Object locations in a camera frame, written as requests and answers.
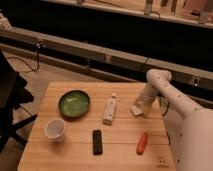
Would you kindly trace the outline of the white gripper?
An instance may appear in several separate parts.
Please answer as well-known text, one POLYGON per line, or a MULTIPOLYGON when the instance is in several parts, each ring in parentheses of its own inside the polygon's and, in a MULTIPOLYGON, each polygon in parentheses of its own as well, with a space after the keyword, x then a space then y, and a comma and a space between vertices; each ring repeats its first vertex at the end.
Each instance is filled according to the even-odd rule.
POLYGON ((134 106, 139 107, 143 111, 142 116, 147 116, 151 110, 152 103, 153 100, 151 98, 142 98, 137 99, 134 103, 134 106))

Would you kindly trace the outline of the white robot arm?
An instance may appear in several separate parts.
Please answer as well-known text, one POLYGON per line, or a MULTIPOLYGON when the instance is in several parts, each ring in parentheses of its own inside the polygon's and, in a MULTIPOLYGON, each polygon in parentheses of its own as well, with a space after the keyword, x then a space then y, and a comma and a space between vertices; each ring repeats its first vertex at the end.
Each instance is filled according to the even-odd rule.
POLYGON ((213 110, 204 108, 175 88, 168 70, 150 69, 147 84, 136 98, 131 112, 149 114, 157 94, 161 93, 183 118, 180 130, 179 171, 213 171, 213 110))

